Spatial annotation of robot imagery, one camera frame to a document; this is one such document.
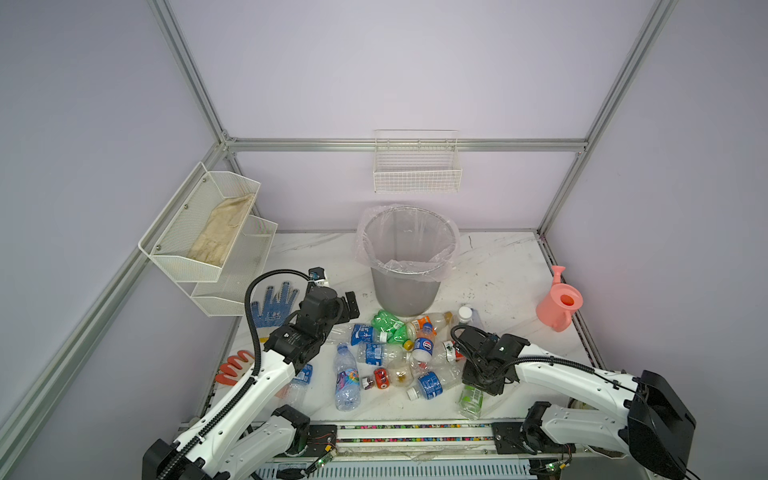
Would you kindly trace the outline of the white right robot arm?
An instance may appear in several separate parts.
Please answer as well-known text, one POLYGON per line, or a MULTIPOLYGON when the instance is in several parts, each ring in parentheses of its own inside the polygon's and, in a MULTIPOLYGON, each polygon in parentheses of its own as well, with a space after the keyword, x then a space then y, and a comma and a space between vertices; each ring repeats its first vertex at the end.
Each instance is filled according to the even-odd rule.
POLYGON ((500 395, 506 386, 532 384, 584 403, 577 409, 535 402, 514 442, 525 452, 584 445, 628 455, 667 479, 691 478, 688 459, 696 420, 663 376, 599 369, 525 338, 471 325, 453 327, 450 337, 466 359, 466 385, 500 395))

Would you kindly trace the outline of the colourful label water bottle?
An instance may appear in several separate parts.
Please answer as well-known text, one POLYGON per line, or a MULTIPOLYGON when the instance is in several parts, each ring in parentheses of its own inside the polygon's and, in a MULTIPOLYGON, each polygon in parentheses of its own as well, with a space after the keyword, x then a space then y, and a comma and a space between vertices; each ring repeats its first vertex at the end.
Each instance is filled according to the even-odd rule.
POLYGON ((334 368, 336 408, 339 411, 355 410, 362 402, 362 387, 357 362, 346 343, 337 345, 334 368))

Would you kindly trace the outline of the blue label bottle front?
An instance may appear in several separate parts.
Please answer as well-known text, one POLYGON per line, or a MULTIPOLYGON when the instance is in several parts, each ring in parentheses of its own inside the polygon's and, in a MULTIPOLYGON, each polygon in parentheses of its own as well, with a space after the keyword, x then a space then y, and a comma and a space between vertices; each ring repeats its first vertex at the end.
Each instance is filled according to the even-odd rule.
POLYGON ((435 367, 420 375, 414 383, 406 389, 406 395, 411 400, 432 400, 447 390, 461 383, 462 371, 450 365, 435 367))

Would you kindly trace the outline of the white cap clear bottle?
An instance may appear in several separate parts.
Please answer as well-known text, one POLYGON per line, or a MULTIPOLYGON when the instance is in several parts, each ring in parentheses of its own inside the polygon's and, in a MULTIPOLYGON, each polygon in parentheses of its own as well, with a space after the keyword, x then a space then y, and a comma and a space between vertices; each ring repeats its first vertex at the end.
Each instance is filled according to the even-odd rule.
POLYGON ((485 327, 481 320, 479 312, 470 305, 462 305, 458 309, 458 323, 464 326, 472 326, 480 330, 485 327))

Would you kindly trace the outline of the green label plastic bottle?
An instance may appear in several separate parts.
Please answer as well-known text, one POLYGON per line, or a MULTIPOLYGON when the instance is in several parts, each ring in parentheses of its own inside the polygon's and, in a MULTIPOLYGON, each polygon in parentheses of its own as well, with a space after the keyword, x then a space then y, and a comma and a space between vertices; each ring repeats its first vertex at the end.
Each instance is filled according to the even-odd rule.
POLYGON ((482 413, 484 393, 471 385, 464 385, 458 399, 459 413, 470 420, 478 420, 482 413))

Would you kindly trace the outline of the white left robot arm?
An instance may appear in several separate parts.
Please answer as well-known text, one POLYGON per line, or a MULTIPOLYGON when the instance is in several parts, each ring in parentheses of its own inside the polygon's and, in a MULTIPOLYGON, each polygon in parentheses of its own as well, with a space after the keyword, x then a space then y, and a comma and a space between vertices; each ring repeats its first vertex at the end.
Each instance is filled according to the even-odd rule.
POLYGON ((309 418, 280 407, 255 432, 247 428, 270 400, 318 355, 332 328, 360 316, 355 293, 310 285, 299 308, 270 333, 254 364, 197 423, 168 443, 155 441, 142 459, 143 479, 242 479, 262 463, 299 452, 309 418))

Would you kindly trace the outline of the clear bottle blue label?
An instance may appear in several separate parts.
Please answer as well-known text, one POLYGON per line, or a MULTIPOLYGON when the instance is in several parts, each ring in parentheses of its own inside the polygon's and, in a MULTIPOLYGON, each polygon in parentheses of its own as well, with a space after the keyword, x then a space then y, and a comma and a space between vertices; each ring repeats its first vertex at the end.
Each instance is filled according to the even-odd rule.
POLYGON ((312 376, 313 366, 306 364, 283 389, 281 396, 283 403, 298 408, 308 393, 312 376))

